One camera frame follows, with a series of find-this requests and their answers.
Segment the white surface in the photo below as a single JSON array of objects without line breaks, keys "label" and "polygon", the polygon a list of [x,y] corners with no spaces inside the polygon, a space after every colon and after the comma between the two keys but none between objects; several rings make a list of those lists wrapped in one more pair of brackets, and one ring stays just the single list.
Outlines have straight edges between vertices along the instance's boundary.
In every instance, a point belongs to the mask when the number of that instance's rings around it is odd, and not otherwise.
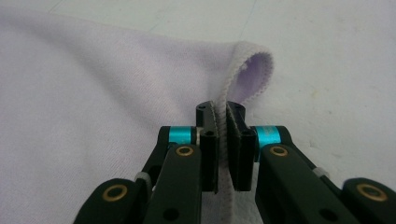
[{"label": "white surface", "polygon": [[295,144],[339,187],[345,179],[365,176],[396,189],[392,1],[0,0],[0,5],[179,38],[264,45],[274,53],[275,73],[266,93],[247,106],[248,123],[287,126]]},{"label": "white surface", "polygon": [[72,223],[100,183],[142,170],[161,126],[194,125],[195,107],[209,99],[219,193],[204,194],[202,220],[231,223],[226,100],[263,90],[267,49],[0,7],[0,58],[0,223]]}]

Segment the cloth fold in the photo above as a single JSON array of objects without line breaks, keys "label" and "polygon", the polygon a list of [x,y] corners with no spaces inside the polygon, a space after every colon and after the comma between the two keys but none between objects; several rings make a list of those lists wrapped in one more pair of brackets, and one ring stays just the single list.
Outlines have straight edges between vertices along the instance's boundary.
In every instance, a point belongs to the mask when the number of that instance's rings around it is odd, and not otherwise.
[{"label": "cloth fold", "polygon": [[[266,48],[173,39],[0,7],[0,223],[72,223],[108,179],[134,179],[163,125],[246,103],[272,73]],[[219,194],[202,223],[232,220],[222,138]]]}]

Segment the blue-green band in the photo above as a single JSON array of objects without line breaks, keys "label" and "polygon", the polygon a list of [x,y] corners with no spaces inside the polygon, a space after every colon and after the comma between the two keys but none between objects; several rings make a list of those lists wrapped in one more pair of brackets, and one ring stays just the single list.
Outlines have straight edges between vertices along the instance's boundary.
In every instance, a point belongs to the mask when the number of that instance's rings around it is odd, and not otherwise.
[{"label": "blue-green band", "polygon": [[256,126],[257,137],[259,138],[259,156],[256,161],[260,161],[262,148],[268,144],[280,143],[280,134],[276,126]]},{"label": "blue-green band", "polygon": [[191,126],[172,126],[169,130],[169,143],[191,144]]}]

